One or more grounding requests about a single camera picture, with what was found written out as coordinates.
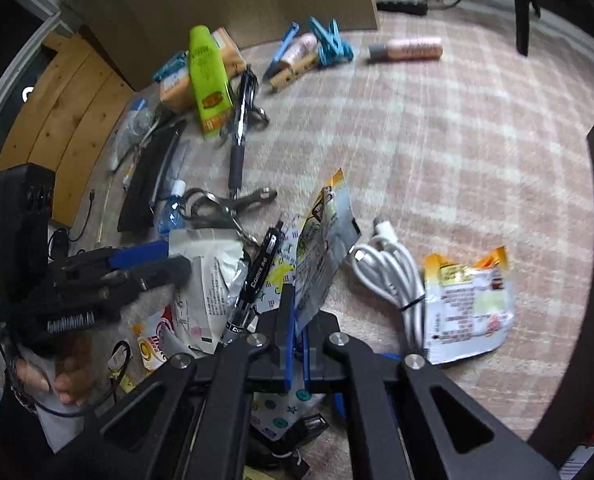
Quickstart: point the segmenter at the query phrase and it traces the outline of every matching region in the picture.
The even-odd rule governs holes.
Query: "pen grip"
[[[245,145],[233,142],[231,146],[231,169],[228,175],[228,190],[232,195],[241,189],[241,178],[244,172]]]

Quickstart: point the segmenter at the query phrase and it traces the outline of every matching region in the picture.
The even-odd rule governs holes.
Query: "beige cardboard panel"
[[[68,40],[34,86],[1,149],[0,171],[28,161],[32,147],[57,99],[92,53],[92,47],[78,34]]]
[[[225,27],[240,47],[279,40],[291,21],[307,26],[313,15],[342,30],[377,28],[373,0],[66,0],[88,23],[135,89],[176,51],[188,47],[198,24]]]
[[[43,123],[28,162],[57,171],[73,133],[110,72],[112,69],[97,54],[88,56]]]
[[[72,226],[99,153],[133,91],[112,73],[81,119],[55,177],[52,219]]]

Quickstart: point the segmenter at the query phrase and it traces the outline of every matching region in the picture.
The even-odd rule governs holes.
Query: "clear plastic bag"
[[[237,298],[239,297],[239,293],[244,286],[247,275],[248,261],[245,259],[239,260],[234,278],[232,278],[230,283],[227,283],[228,293],[226,293],[226,304],[228,305],[229,310],[232,310],[232,308],[235,306],[235,303],[237,303]]]
[[[126,154],[137,146],[154,126],[157,118],[155,110],[159,105],[157,86],[151,85],[140,92],[124,110],[117,123],[117,130],[112,138],[112,151],[108,169],[116,171]]]

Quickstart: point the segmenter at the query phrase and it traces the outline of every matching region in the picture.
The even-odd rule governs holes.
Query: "fingers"
[[[55,379],[54,388],[58,399],[63,404],[87,400],[95,382],[92,368],[90,366],[77,368],[74,359],[70,363],[66,360],[64,365],[71,370],[65,371]]]
[[[31,386],[45,393],[50,391],[50,385],[43,373],[23,359],[17,359],[14,371],[25,386]]]

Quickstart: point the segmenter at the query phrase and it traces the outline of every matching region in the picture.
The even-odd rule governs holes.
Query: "blue clothespin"
[[[282,44],[273,54],[273,60],[270,62],[270,65],[268,65],[268,68],[266,68],[263,79],[270,79],[275,75],[275,67],[277,63],[280,59],[282,59],[282,56],[288,49],[290,42],[295,38],[295,36],[297,36],[297,32],[299,32],[299,23],[293,22],[290,28],[283,35]]]
[[[342,41],[339,36],[339,27],[336,20],[330,20],[328,30],[311,16],[311,31],[321,44],[319,48],[319,62],[322,66],[330,66],[341,61],[353,60],[353,49]]]

